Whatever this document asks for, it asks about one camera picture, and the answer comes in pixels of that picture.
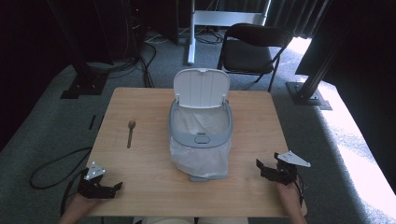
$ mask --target hand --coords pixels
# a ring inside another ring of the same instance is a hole
[[[85,217],[92,208],[102,201],[102,199],[87,199],[81,194],[76,194],[72,202],[67,206],[66,211],[64,211],[59,224],[78,223],[80,219]]]
[[[290,222],[292,224],[306,224],[300,206],[300,191],[297,189],[294,183],[290,183],[287,186],[276,183],[276,188],[279,194],[279,199],[290,218]]]

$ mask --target table top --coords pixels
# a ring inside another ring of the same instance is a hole
[[[288,151],[270,93],[230,91],[232,148],[225,179],[191,182],[171,162],[167,130],[173,89],[117,88],[88,160],[106,169],[102,186],[123,182],[116,198],[90,216],[283,217],[274,182],[260,176],[256,159],[276,167]],[[131,148],[128,122],[135,119]]]

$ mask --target gray carpet floor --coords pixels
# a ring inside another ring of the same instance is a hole
[[[332,110],[295,105],[286,82],[300,82],[294,75],[307,40],[293,40],[284,52],[271,94],[290,150],[312,164],[299,168],[308,189],[305,201],[308,223],[396,223],[395,195],[378,169],[353,118],[336,88],[322,82],[319,91]],[[198,42],[195,64],[187,65],[188,41],[177,46],[153,39],[156,56],[149,71],[155,88],[172,88],[175,74],[184,68],[216,68],[220,45]],[[149,60],[153,48],[145,46],[142,56]],[[93,63],[97,67],[107,65]],[[30,116],[0,154],[0,223],[56,223],[60,203],[70,178],[50,189],[32,189],[29,178],[35,168],[78,148],[91,147],[117,87],[144,87],[141,67],[109,75],[101,95],[60,99],[76,73],[72,66],[56,76]],[[269,77],[254,84],[256,77],[230,75],[231,90],[266,91]],[[35,183],[46,186],[70,172],[84,152],[74,154],[37,173]],[[83,169],[83,162],[78,169]],[[131,217],[106,217],[105,223],[131,223]],[[81,223],[100,223],[99,217],[85,217]],[[289,223],[287,218],[251,217],[249,223]]]

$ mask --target chair seat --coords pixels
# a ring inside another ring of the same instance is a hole
[[[245,71],[246,74],[268,74],[274,70],[270,50],[239,40],[229,40],[224,47],[223,65],[228,71]]]

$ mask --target person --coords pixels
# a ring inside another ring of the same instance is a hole
[[[276,188],[279,199],[285,209],[286,214],[290,219],[290,223],[306,224],[305,217],[303,215],[303,212],[301,211],[300,192],[297,187],[293,183],[290,183],[287,186],[276,183]],[[102,202],[103,200],[101,199],[87,199],[80,194],[76,194],[72,202],[67,206],[66,210],[64,211],[64,214],[62,215],[59,224],[77,224],[92,208]],[[228,220],[221,221],[221,218],[210,218],[210,220],[213,224],[230,223],[230,221]],[[208,223],[208,220],[200,218],[200,222]]]

